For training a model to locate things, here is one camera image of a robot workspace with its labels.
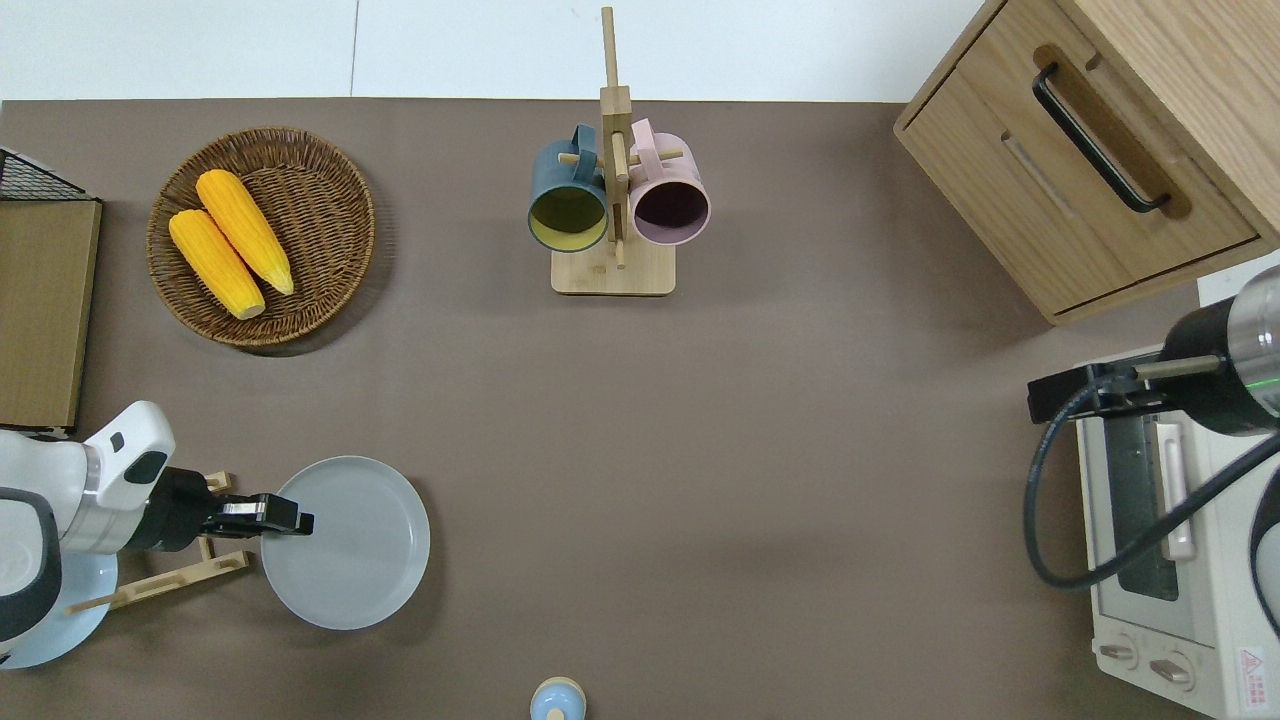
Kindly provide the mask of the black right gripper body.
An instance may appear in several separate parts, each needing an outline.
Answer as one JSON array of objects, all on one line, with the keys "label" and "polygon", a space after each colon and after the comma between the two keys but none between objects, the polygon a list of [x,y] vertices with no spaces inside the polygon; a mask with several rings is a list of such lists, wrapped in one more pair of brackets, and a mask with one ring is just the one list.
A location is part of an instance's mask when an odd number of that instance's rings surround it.
[{"label": "black right gripper body", "polygon": [[1180,375],[1160,382],[1160,392],[1176,409],[1204,428],[1224,436],[1256,433],[1256,401],[1245,389],[1229,348],[1228,329],[1235,300],[1225,299],[1179,320],[1166,334],[1164,361],[1213,355],[1216,372]]}]

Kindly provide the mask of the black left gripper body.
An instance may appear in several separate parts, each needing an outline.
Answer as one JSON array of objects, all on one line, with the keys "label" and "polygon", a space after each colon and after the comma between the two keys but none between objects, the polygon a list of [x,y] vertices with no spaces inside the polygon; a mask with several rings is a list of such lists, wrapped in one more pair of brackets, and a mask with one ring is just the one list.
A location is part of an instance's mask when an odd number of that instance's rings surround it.
[{"label": "black left gripper body", "polygon": [[178,552],[191,546],[215,511],[218,500],[205,474],[165,468],[125,550]]}]

